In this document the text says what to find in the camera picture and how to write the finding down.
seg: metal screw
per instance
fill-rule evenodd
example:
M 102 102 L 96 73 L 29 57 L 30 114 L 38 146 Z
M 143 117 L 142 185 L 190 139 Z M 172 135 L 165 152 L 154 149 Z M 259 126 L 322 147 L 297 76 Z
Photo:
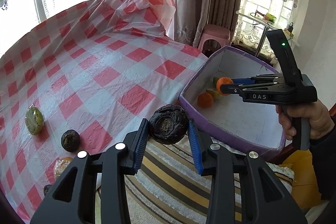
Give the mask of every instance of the metal screw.
M 213 143 L 210 145 L 210 148 L 212 150 L 218 150 L 219 148 L 221 148 L 221 146 L 218 143 Z
M 82 158 L 85 158 L 86 155 L 87 155 L 86 151 L 79 151 L 78 154 L 77 154 L 77 157 L 82 159 Z
M 249 156 L 250 156 L 250 158 L 252 158 L 252 159 L 256 159 L 256 158 L 258 158 L 258 153 L 257 152 L 254 152 L 254 151 L 251 151 L 250 153 L 249 153 Z
M 115 145 L 115 149 L 117 150 L 123 150 L 126 147 L 126 145 L 124 143 L 117 143 Z

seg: plastic wrap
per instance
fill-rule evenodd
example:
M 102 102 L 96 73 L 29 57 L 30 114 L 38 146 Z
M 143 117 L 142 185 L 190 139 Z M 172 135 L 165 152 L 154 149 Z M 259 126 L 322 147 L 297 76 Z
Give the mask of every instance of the plastic wrap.
M 65 168 L 68 167 L 68 165 L 70 164 L 71 161 L 72 161 L 71 157 L 65 157 L 65 158 L 59 159 L 55 162 L 55 166 L 54 166 L 55 180 L 58 179 L 58 177 L 63 173 Z
M 15 181 L 23 185 L 32 183 L 27 172 L 34 174 L 42 191 L 54 183 L 55 160 L 70 155 L 61 146 L 66 130 L 80 135 L 82 150 L 97 154 L 176 102 L 206 57 L 165 35 L 174 12 L 172 0 L 88 0 L 15 43 L 0 59 L 1 174 L 18 169 Z M 33 138 L 23 125 L 32 104 L 45 120 Z M 29 221 L 40 200 L 32 207 L 31 187 L 12 185 L 6 176 L 0 185 Z
M 29 133 L 35 136 L 42 130 L 44 117 L 37 107 L 31 105 L 27 109 L 25 122 Z

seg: metal table leg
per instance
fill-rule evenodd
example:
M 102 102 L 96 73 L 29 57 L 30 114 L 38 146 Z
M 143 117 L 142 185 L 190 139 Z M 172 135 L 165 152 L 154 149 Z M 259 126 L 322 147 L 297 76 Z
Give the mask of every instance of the metal table leg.
M 264 30 L 262 32 L 262 35 L 261 35 L 261 38 L 260 38 L 260 41 L 259 41 L 259 44 L 258 44 L 258 47 L 257 47 L 257 52 L 255 53 L 255 57 L 258 57 L 263 45 L 264 45 L 264 42 L 265 42 L 265 39 L 266 39 L 266 32 L 269 30 L 269 28 L 267 26 L 264 27 Z

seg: tangerine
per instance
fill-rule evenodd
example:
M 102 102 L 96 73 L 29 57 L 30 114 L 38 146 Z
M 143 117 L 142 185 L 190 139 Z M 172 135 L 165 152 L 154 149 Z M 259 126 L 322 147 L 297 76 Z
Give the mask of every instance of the tangerine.
M 229 77 L 219 78 L 216 83 L 216 89 L 219 94 L 227 96 L 227 93 L 221 92 L 221 85 L 233 84 L 233 81 Z
M 200 107 L 208 108 L 213 104 L 213 97 L 210 93 L 203 92 L 197 97 L 197 104 Z

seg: plastic table cover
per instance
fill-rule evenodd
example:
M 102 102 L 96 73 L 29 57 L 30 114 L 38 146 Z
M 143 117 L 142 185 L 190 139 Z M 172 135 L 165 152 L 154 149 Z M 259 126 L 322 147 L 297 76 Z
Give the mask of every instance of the plastic table cover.
M 72 156 L 61 146 L 68 129 L 80 149 L 105 151 L 142 118 L 173 103 L 206 57 L 165 33 L 173 0 L 90 0 L 42 22 L 0 59 L 0 187 L 25 221 L 54 182 L 53 166 Z M 34 104 L 45 118 L 28 133 Z

